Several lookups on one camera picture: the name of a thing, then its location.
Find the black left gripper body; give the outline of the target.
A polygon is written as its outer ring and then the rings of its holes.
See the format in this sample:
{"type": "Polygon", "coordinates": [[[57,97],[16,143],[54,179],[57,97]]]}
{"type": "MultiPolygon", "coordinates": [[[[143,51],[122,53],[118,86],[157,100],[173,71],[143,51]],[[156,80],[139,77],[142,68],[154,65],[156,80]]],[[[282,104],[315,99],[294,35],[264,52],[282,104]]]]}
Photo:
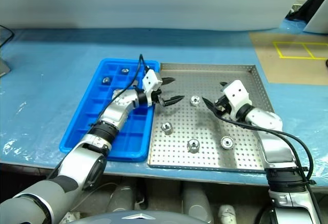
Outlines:
{"type": "Polygon", "coordinates": [[[151,101],[152,104],[160,104],[161,106],[165,106],[165,100],[160,96],[162,94],[162,90],[159,88],[156,91],[151,92],[151,101]]]}

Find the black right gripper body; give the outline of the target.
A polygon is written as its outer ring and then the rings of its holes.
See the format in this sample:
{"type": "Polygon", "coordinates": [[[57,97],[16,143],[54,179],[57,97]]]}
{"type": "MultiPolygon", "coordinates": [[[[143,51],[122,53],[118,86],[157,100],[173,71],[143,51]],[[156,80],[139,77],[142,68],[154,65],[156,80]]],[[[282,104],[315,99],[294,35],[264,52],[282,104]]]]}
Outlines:
{"type": "Polygon", "coordinates": [[[214,102],[214,106],[219,114],[230,114],[231,105],[229,104],[229,99],[223,95],[217,101],[214,102]]]}

